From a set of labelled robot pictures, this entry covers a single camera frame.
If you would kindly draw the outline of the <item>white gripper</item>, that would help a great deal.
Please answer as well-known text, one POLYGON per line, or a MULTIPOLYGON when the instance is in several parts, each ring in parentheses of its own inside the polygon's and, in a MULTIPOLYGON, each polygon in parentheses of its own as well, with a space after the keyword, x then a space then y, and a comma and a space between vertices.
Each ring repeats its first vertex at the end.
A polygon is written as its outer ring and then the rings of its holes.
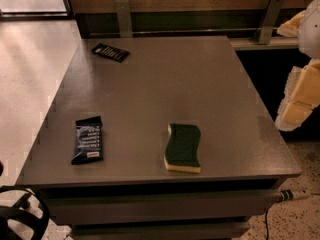
POLYGON ((320 105, 320 0, 313 0, 305 12, 281 24, 277 33, 298 36, 299 50, 312 58, 303 68, 292 68, 278 108, 275 126, 280 131, 293 131, 320 105))

